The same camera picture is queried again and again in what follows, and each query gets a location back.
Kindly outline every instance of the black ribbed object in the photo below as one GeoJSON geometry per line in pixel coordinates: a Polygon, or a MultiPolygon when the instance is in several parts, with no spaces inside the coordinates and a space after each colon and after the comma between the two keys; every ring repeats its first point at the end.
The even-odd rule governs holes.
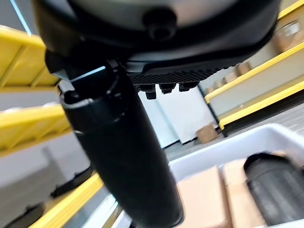
{"type": "Polygon", "coordinates": [[[249,156],[244,164],[249,190],[267,225],[304,219],[304,177],[283,157],[249,156]]]}

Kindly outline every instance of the white wall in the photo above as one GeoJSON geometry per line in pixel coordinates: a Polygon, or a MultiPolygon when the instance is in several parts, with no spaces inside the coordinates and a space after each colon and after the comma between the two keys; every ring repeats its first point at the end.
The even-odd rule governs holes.
{"type": "Polygon", "coordinates": [[[198,88],[179,92],[176,86],[172,93],[166,95],[158,86],[156,88],[157,100],[182,143],[192,140],[198,129],[214,122],[198,88]]]}
{"type": "Polygon", "coordinates": [[[178,141],[179,137],[173,129],[171,122],[163,113],[163,110],[158,103],[158,99],[148,100],[144,92],[139,92],[138,95],[151,121],[161,147],[164,148],[178,141]]]}

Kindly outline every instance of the storage shelf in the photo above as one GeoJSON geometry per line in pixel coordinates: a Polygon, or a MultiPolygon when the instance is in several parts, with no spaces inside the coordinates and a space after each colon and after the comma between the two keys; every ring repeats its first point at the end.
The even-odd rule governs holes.
{"type": "Polygon", "coordinates": [[[44,63],[39,36],[0,26],[0,93],[54,90],[59,79],[44,63]]]}
{"type": "Polygon", "coordinates": [[[70,131],[60,105],[0,112],[0,157],[70,131]]]}
{"type": "Polygon", "coordinates": [[[304,6],[304,0],[298,0],[296,3],[292,4],[291,6],[287,7],[286,9],[282,10],[279,13],[278,20],[281,20],[281,19],[285,18],[286,16],[288,16],[289,14],[298,10],[302,6],[304,6]]]}
{"type": "MultiPolygon", "coordinates": [[[[281,13],[279,14],[279,20],[280,19],[283,19],[285,18],[286,16],[288,16],[289,14],[295,12],[296,10],[298,10],[299,8],[303,7],[304,6],[304,0],[300,0],[296,3],[294,3],[293,5],[291,5],[290,7],[288,7],[287,9],[281,11],[281,13]]],[[[205,99],[206,99],[206,102],[209,103],[210,100],[213,98],[213,97],[216,97],[217,95],[223,93],[224,91],[236,86],[237,84],[255,76],[256,74],[260,73],[261,71],[271,67],[272,65],[274,64],[277,64],[278,62],[284,60],[285,58],[293,55],[294,53],[296,53],[297,51],[300,51],[304,48],[304,43],[272,58],[271,60],[259,65],[258,67],[250,70],[249,72],[247,72],[246,74],[244,75],[241,75],[239,76],[237,79],[233,80],[232,82],[230,83],[227,83],[225,85],[223,85],[221,88],[218,88],[216,90],[214,90],[213,92],[207,94],[205,96],[205,99]]]]}
{"type": "Polygon", "coordinates": [[[99,175],[94,174],[67,196],[47,203],[44,215],[30,228],[63,227],[103,185],[99,175]]]}
{"type": "Polygon", "coordinates": [[[219,126],[224,129],[226,124],[238,120],[244,116],[254,113],[273,103],[280,101],[292,94],[304,89],[304,75],[291,80],[257,98],[246,102],[240,107],[234,108],[219,116],[219,126]]]}
{"type": "Polygon", "coordinates": [[[272,58],[271,60],[263,63],[262,65],[259,65],[258,67],[250,70],[246,74],[241,75],[240,77],[238,77],[237,79],[233,80],[232,82],[223,85],[221,88],[214,90],[213,92],[211,92],[210,94],[207,94],[205,96],[206,102],[209,103],[211,98],[213,98],[213,97],[215,97],[215,96],[223,93],[224,91],[226,91],[226,90],[234,87],[235,85],[237,85],[237,84],[239,84],[239,83],[241,83],[241,82],[243,82],[243,81],[245,81],[245,80],[247,80],[247,79],[249,79],[249,78],[257,75],[261,71],[263,71],[263,70],[265,70],[265,69],[267,69],[267,68],[269,68],[269,67],[277,64],[278,62],[286,59],[287,57],[293,55],[294,53],[302,50],[303,48],[304,48],[304,43],[299,44],[299,45],[297,45],[297,46],[289,49],[288,51],[283,52],[282,54],[280,54],[280,55],[272,58]]]}

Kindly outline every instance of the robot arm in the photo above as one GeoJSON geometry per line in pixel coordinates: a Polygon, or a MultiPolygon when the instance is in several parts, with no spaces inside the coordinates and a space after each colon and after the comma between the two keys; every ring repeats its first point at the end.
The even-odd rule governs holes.
{"type": "Polygon", "coordinates": [[[280,0],[33,0],[74,133],[136,224],[183,220],[175,180],[136,89],[187,91],[266,44],[280,0]]]}

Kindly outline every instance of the black textured panel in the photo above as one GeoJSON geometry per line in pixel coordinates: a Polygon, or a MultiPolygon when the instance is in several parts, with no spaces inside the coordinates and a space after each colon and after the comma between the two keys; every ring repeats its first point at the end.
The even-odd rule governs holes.
{"type": "Polygon", "coordinates": [[[196,82],[210,77],[219,70],[219,68],[207,70],[189,70],[159,75],[130,74],[129,77],[134,85],[196,82]]]}
{"type": "Polygon", "coordinates": [[[304,177],[288,159],[254,154],[247,158],[244,170],[267,225],[304,219],[304,177]]]}

